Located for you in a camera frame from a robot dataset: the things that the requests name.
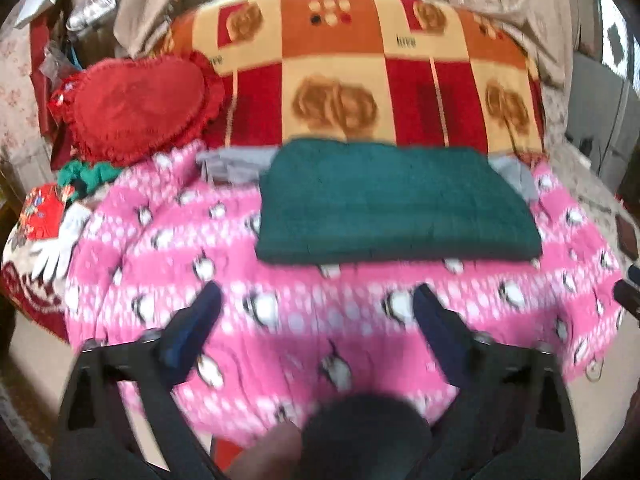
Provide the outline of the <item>clear plastic bag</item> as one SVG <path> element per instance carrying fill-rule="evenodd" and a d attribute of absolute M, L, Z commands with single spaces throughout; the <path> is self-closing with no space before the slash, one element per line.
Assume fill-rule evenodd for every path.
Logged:
<path fill-rule="evenodd" d="M 77 0 L 66 21 L 70 36 L 82 36 L 114 21 L 119 0 Z"/>

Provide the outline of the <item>dark green puffer jacket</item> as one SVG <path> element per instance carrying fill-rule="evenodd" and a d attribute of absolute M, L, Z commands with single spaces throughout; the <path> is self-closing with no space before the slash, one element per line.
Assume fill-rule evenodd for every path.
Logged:
<path fill-rule="evenodd" d="M 472 148 L 298 139 L 260 177 L 271 264 L 526 261 L 542 253 L 524 198 Z"/>

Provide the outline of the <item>grey folded garment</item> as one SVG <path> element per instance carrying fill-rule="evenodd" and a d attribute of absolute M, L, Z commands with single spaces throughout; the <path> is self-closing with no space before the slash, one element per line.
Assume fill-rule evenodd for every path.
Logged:
<path fill-rule="evenodd" d="M 217 148 L 196 155 L 203 180 L 234 185 L 255 183 L 266 172 L 280 151 L 276 146 L 250 146 L 249 148 Z M 509 155 L 492 155 L 488 164 L 506 181 L 526 203 L 539 200 L 532 172 L 518 158 Z"/>

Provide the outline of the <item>pink penguin fleece blanket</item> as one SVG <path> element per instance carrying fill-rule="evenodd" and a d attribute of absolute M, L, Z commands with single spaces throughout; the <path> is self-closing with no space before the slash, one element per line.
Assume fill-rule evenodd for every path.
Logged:
<path fill-rule="evenodd" d="M 620 265 L 548 166 L 535 170 L 539 259 L 267 266 L 255 255 L 260 195 L 201 179 L 201 143 L 125 170 L 74 250 L 64 302 L 68 339 L 123 344 L 162 327 L 208 282 L 220 319 L 177 401 L 192 426 L 240 445 L 321 400 L 382 391 L 436 419 L 456 396 L 413 321 L 427 284 L 496 341 L 550 344 L 564 375 L 597 375 L 622 326 Z"/>

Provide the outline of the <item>red christmas cloth with glove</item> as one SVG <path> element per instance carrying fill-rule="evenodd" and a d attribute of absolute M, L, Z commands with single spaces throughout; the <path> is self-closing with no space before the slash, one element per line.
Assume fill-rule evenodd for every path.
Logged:
<path fill-rule="evenodd" d="M 64 288 L 69 249 L 61 247 L 73 185 L 48 183 L 33 188 L 1 257 L 1 291 L 16 310 L 62 341 L 68 341 Z"/>

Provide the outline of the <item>beige curtain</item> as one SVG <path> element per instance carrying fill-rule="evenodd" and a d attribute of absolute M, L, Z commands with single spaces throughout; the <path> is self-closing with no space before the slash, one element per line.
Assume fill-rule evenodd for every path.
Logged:
<path fill-rule="evenodd" d="M 119 0 L 114 37 L 130 58 L 148 52 L 167 28 L 168 8 L 174 0 Z"/>
<path fill-rule="evenodd" d="M 536 48 L 550 86 L 566 90 L 573 69 L 570 0 L 468 0 L 477 10 L 523 33 Z"/>

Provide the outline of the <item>beige left curtain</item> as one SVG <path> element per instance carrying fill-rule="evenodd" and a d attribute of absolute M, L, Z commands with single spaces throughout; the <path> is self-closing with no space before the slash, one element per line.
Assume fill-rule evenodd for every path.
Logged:
<path fill-rule="evenodd" d="M 174 0 L 119 0 L 114 37 L 130 58 L 148 52 L 167 28 L 168 8 Z"/>

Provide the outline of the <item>red heart-shaped pillow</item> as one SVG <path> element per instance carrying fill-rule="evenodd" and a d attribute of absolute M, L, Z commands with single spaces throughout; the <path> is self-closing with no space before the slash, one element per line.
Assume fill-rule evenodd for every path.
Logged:
<path fill-rule="evenodd" d="M 209 59 L 190 51 L 107 58 L 67 77 L 48 107 L 72 156 L 124 168 L 199 139 L 225 97 Z"/>

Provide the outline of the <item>red orange rose blanket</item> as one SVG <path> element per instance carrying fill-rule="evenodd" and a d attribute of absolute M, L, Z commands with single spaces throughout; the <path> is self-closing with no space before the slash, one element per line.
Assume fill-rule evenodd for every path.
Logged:
<path fill-rule="evenodd" d="M 205 54 L 224 84 L 208 142 L 299 136 L 466 146 L 534 162 L 544 111 L 534 60 L 480 14 L 430 0 L 218 0 L 155 49 Z"/>

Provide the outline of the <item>green knitted garment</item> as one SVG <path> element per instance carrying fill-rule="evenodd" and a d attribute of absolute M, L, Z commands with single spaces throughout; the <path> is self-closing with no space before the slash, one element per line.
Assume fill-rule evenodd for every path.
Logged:
<path fill-rule="evenodd" d="M 68 200 L 74 202 L 92 195 L 102 185 L 115 181 L 121 173 L 122 168 L 114 167 L 109 162 L 89 164 L 73 159 L 58 170 L 56 183 L 70 192 Z"/>

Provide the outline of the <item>grey cabinet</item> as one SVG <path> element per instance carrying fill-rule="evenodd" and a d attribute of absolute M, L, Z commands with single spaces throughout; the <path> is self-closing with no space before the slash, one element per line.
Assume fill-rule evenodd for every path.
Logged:
<path fill-rule="evenodd" d="M 639 139 L 639 99 L 628 81 L 579 52 L 573 58 L 565 136 L 616 192 Z"/>

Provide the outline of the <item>beige right curtain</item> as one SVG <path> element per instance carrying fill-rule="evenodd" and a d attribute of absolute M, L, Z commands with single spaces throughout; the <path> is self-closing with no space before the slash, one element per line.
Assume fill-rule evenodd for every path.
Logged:
<path fill-rule="evenodd" d="M 573 69 L 570 0 L 468 0 L 477 10 L 523 33 L 536 48 L 550 86 L 566 90 Z"/>

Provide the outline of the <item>side window with lattice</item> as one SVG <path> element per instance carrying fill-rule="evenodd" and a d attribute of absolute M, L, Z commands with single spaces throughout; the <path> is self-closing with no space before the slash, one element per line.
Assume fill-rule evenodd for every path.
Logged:
<path fill-rule="evenodd" d="M 639 94 L 639 40 L 629 30 L 614 0 L 599 0 L 602 22 L 602 63 L 627 79 Z"/>

